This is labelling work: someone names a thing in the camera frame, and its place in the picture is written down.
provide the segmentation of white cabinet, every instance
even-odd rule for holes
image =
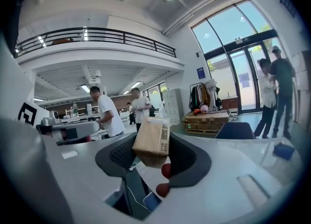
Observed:
[[[172,89],[162,93],[166,109],[166,117],[170,119],[171,125],[178,125],[184,116],[183,103],[180,89]]]

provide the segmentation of dark shirt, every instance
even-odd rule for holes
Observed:
[[[276,76],[279,95],[291,96],[293,94],[293,68],[287,59],[277,59],[270,67],[270,73]]]

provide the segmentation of white shirt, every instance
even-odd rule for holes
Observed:
[[[147,104],[150,104],[150,101],[148,100],[147,97],[142,96],[142,95],[138,99],[134,99],[132,101],[132,106],[134,110],[137,110],[138,108],[141,108],[141,107],[145,107]],[[136,123],[141,124],[143,119],[149,116],[149,111],[145,109],[142,111],[136,111],[135,114],[136,114],[135,116]]]
[[[98,98],[97,102],[98,102],[98,111],[101,116],[101,119],[103,119],[106,116],[105,112],[109,110],[111,110],[114,115],[114,117],[111,120],[102,124],[104,129],[107,131],[108,135],[110,137],[113,137],[125,131],[124,125],[113,101],[108,96],[101,95]]]
[[[262,104],[269,108],[276,105],[276,96],[274,94],[276,84],[269,82],[270,77],[271,75],[268,74],[268,76],[263,75],[258,78]]]

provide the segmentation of man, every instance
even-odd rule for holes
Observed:
[[[263,108],[262,117],[254,132],[254,135],[256,137],[259,137],[263,128],[266,126],[264,128],[262,138],[269,138],[268,134],[270,131],[276,105],[276,96],[274,94],[274,90],[276,90],[276,83],[274,81],[274,78],[272,76],[269,76],[268,74],[270,68],[270,61],[263,58],[259,60],[259,66],[263,73],[263,76],[260,76],[258,78]]]
[[[292,78],[295,77],[295,71],[289,60],[281,57],[281,50],[278,46],[273,46],[272,53],[276,56],[276,60],[271,64],[270,73],[274,76],[274,79],[278,81],[277,113],[272,137],[277,137],[278,126],[285,108],[283,135],[287,139],[291,139],[288,128],[293,106]]]
[[[108,137],[122,135],[125,128],[113,101],[102,94],[97,86],[91,87],[89,91],[92,99],[98,102],[99,123],[107,131]]]
[[[141,123],[145,117],[149,116],[148,109],[151,108],[149,99],[140,94],[140,90],[135,87],[131,90],[134,100],[132,101],[132,112],[136,114],[136,129],[140,129]]]
[[[133,107],[131,106],[131,103],[128,102],[126,105],[127,105],[127,110],[130,112],[130,125],[132,123],[136,124],[134,113],[132,113]]]

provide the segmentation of doorway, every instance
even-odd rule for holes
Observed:
[[[235,88],[239,97],[239,113],[262,111],[260,85],[258,77],[262,76],[259,60],[269,58],[262,42],[243,47],[228,53]]]

